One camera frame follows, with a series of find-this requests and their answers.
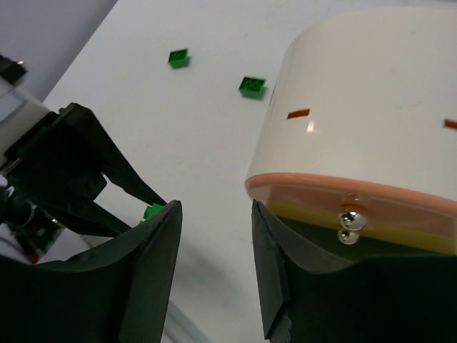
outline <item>metal knob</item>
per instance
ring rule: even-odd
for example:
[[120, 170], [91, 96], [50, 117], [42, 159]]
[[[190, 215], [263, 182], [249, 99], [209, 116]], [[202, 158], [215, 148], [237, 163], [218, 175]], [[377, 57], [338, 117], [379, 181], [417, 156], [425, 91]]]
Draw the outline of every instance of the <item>metal knob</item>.
[[352, 245], [358, 241], [359, 235], [355, 232], [340, 230], [338, 231], [338, 239], [341, 243]]
[[340, 219], [341, 226], [349, 231], [360, 230], [368, 223], [366, 216], [355, 211], [344, 211], [339, 214], [338, 218]]

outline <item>white container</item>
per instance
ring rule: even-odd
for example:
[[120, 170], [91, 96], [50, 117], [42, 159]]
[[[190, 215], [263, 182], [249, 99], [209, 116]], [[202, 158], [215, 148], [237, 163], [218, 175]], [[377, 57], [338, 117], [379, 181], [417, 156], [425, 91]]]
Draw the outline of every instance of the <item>white container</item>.
[[[344, 14], [288, 48], [246, 189], [283, 217], [454, 254], [457, 11]], [[288, 119], [296, 111], [307, 116]]]

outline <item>white tabletop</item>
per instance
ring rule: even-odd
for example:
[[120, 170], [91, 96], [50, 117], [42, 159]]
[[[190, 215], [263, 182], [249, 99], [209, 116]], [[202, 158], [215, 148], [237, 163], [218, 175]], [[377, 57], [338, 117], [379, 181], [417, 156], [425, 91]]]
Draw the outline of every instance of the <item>white tabletop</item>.
[[[171, 300], [211, 342], [263, 342], [243, 183], [291, 40], [337, 13], [414, 0], [119, 0], [52, 91], [52, 109], [92, 109], [146, 183], [180, 199], [184, 225]], [[172, 70], [170, 51], [191, 64]], [[245, 75], [267, 79], [244, 99]], [[144, 204], [109, 187], [99, 202], [130, 225]]]

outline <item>small green block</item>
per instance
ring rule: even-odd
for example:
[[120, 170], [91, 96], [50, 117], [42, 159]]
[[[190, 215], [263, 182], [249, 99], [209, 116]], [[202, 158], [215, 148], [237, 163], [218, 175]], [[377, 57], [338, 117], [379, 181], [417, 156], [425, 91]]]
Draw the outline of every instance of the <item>small green block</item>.
[[187, 49], [172, 51], [169, 57], [169, 64], [173, 68], [181, 68], [189, 65], [190, 57], [187, 55]]
[[245, 76], [238, 89], [243, 96], [260, 99], [263, 96], [263, 93], [265, 93], [265, 82], [266, 80], [264, 79]]
[[152, 207], [147, 206], [146, 210], [144, 211], [143, 218], [148, 219], [149, 217], [152, 217], [155, 215], [158, 211], [162, 209], [163, 206], [160, 206], [159, 204], [154, 204]]

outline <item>robotic hand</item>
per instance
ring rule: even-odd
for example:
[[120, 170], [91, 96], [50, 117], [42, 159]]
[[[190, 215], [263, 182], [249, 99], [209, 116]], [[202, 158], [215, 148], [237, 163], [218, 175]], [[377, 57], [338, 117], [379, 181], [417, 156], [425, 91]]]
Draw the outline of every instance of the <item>robotic hand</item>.
[[26, 70], [0, 55], [0, 223], [35, 263], [64, 227], [113, 237], [130, 227], [94, 203], [106, 178], [147, 204], [166, 202], [124, 158], [90, 109], [55, 113], [18, 87]]

